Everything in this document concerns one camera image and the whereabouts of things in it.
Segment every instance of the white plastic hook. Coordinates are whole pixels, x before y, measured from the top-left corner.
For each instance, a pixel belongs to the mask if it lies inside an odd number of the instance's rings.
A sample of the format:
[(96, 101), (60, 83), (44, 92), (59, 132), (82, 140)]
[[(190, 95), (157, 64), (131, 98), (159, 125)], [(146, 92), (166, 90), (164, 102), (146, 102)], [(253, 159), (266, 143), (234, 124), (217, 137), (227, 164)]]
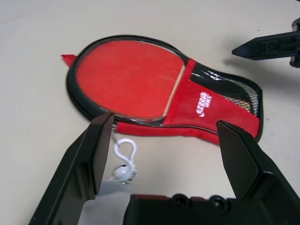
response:
[[(126, 156), (122, 155), (119, 152), (119, 147), (123, 143), (129, 143), (132, 146), (132, 153), (131, 153), (129, 158), (127, 158)], [(134, 159), (134, 156), (135, 156), (135, 153), (136, 153), (136, 144), (135, 144), (135, 142), (128, 139), (128, 138), (120, 139), (114, 144), (113, 150), (114, 150), (114, 153), (116, 154), (117, 157), (119, 157), (120, 159), (122, 159), (126, 162), (126, 164), (119, 165), (114, 169), (114, 171), (112, 173), (113, 178), (115, 180), (121, 182), (122, 184), (131, 183), (132, 180), (136, 176), (135, 165), (134, 165), (134, 162), (133, 162), (133, 159)]]
[[(119, 152), (119, 146), (123, 143), (129, 143), (132, 146), (132, 153), (129, 158), (127, 158), (126, 156), (122, 155)], [(134, 156), (136, 153), (136, 144), (134, 141), (132, 141), (128, 138), (122, 138), (114, 144), (113, 150), (117, 157), (119, 157), (120, 159), (123, 159), (129, 166), (131, 166), (134, 169), (135, 165), (134, 165), (133, 159), (134, 159)]]

